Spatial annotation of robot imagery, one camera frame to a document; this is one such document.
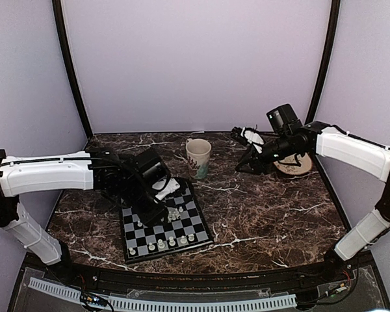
chess board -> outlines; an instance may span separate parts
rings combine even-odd
[[[170,211],[179,209],[180,219],[167,225],[146,227],[139,222],[132,208],[122,209],[122,232],[124,238],[125,263],[137,263],[155,259],[164,255],[211,244],[213,238],[196,200],[192,183],[185,179],[176,179],[181,188],[163,199]]]

white arm segment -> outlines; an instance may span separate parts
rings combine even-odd
[[[0,186],[5,197],[39,190],[81,189],[90,190],[94,186],[91,161],[70,161],[65,158],[90,157],[89,153],[58,155],[50,157],[21,158],[9,156],[2,163],[31,159],[59,158],[58,161],[32,162],[1,167],[3,175]]]
[[[21,203],[18,203],[18,216],[19,220],[11,221],[3,229],[15,236],[25,249],[34,252],[46,265],[58,263],[62,255],[59,241],[46,233]]]
[[[335,252],[342,260],[349,260],[388,228],[390,223],[373,209],[335,245]]]
[[[316,153],[343,161],[386,182],[390,172],[390,150],[350,138],[334,127],[317,137]]]

white cable tray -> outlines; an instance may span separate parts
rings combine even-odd
[[[38,278],[31,278],[29,288],[36,289],[41,293],[46,293],[65,301],[80,304],[79,298],[81,292],[70,287],[58,285]],[[287,309],[289,307],[297,306],[295,294],[255,300],[206,303],[158,302],[128,299],[117,296],[99,296],[107,299],[112,304],[115,311],[124,312],[262,312]],[[110,311],[111,309],[107,306],[105,307],[105,310]]]

black frame pole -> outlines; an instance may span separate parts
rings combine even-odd
[[[68,37],[66,36],[64,14],[62,12],[62,4],[60,0],[52,0],[53,14],[55,17],[55,24],[57,26],[57,32],[59,37],[60,50],[62,51],[62,57],[64,58],[65,69],[70,81],[71,91],[75,105],[77,106],[78,114],[83,125],[85,135],[88,139],[92,138],[92,129],[90,120],[86,115],[85,106],[79,90],[77,76],[73,68],[73,62],[70,53],[70,47],[68,44]]]
[[[315,84],[315,89],[313,91],[311,104],[307,112],[305,124],[312,122],[315,119],[315,115],[317,113],[320,96],[322,95],[326,74],[328,72],[328,66],[330,65],[333,41],[335,39],[335,32],[337,30],[340,4],[341,0],[332,0],[331,2],[331,13],[330,20],[328,22],[328,30],[326,31],[324,52],[322,53],[322,60],[320,62],[318,78]]]

white mug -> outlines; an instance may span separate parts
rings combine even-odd
[[[187,140],[189,175],[194,179],[203,179],[208,174],[211,144],[201,138]]]

